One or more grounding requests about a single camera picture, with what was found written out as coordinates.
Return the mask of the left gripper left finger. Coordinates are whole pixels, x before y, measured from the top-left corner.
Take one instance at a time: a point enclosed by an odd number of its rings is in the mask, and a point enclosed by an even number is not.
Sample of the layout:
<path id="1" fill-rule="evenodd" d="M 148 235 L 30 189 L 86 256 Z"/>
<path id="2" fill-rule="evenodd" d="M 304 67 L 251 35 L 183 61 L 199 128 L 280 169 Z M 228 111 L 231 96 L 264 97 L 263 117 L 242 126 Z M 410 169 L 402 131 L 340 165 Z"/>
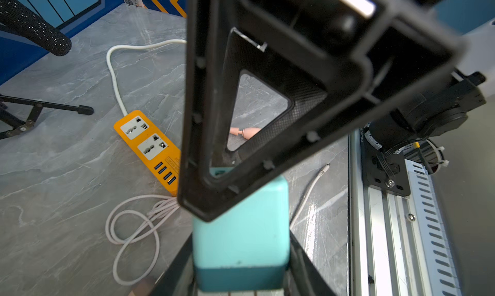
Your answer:
<path id="1" fill-rule="evenodd" d="M 160 276 L 150 296 L 193 295 L 193 239 L 188 237 L 169 268 Z"/>

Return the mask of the orange power strip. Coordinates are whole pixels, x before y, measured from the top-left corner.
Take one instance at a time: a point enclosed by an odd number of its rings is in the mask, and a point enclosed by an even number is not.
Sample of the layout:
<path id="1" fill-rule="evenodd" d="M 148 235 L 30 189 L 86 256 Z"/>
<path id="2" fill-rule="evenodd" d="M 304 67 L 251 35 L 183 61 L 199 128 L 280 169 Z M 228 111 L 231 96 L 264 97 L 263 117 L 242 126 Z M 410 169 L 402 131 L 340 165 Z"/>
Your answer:
<path id="1" fill-rule="evenodd" d="M 118 120 L 114 130 L 172 195 L 179 189 L 179 148 L 141 111 Z"/>

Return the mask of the teal charger cube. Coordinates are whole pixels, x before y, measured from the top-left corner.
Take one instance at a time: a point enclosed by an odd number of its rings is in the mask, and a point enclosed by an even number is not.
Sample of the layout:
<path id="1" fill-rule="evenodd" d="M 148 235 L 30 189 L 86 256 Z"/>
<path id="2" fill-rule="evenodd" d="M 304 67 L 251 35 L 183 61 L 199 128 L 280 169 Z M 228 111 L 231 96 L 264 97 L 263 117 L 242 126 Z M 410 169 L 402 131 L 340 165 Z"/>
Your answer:
<path id="1" fill-rule="evenodd" d="M 193 218 L 193 264 L 202 292 L 279 290 L 290 260 L 290 188 L 278 176 L 207 223 Z"/>

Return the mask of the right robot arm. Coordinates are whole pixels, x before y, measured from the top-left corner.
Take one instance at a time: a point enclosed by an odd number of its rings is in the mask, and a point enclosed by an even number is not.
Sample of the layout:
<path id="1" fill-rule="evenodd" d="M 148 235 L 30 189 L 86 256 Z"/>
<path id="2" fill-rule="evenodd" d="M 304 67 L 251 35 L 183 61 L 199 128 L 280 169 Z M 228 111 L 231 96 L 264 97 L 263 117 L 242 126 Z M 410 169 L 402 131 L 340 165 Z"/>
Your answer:
<path id="1" fill-rule="evenodd" d="M 401 25 L 388 30 L 385 41 L 379 44 L 377 51 L 371 52 L 379 64 L 371 93 L 379 100 L 385 100 L 397 87 L 417 81 L 436 68 L 443 58 L 407 39 L 402 33 L 404 28 Z M 468 112 L 486 103 L 479 86 L 487 80 L 482 72 L 466 74 L 455 69 L 438 82 L 413 93 L 364 127 L 363 153 L 387 159 L 413 142 L 457 129 L 466 122 Z"/>

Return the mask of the pink electric toothbrush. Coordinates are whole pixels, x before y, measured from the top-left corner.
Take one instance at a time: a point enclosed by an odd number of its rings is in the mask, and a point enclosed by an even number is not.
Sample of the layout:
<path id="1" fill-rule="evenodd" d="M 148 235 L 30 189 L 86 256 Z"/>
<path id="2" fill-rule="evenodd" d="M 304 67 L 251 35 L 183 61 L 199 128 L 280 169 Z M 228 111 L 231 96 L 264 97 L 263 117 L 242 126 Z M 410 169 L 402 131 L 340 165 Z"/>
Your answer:
<path id="1" fill-rule="evenodd" d="M 255 128 L 255 127 L 245 128 L 245 129 L 231 127 L 229 133 L 234 136 L 242 136 L 244 139 L 249 140 L 260 131 L 261 131 L 260 128 Z"/>

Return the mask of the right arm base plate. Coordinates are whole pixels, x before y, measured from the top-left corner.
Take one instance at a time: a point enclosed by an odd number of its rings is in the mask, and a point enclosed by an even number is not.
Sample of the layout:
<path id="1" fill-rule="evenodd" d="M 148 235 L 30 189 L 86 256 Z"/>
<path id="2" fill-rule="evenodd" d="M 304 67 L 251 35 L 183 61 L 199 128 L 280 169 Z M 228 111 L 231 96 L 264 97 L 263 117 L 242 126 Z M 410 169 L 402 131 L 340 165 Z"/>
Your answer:
<path id="1" fill-rule="evenodd" d="M 360 129 L 362 173 L 365 186 L 388 194 L 407 197 L 411 195 L 405 158 L 402 154 L 389 157 L 375 149 L 366 139 L 367 131 Z"/>

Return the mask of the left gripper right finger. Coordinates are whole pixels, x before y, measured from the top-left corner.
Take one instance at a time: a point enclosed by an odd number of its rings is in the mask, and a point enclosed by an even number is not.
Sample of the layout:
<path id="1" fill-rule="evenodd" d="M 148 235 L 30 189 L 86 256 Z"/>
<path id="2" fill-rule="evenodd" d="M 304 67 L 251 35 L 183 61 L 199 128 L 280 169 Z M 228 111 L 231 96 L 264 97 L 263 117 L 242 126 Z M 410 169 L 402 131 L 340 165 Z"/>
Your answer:
<path id="1" fill-rule="evenodd" d="M 188 0 L 178 202 L 210 222 L 287 169 L 447 79 L 464 52 L 441 0 Z M 249 74 L 287 109 L 235 150 Z"/>

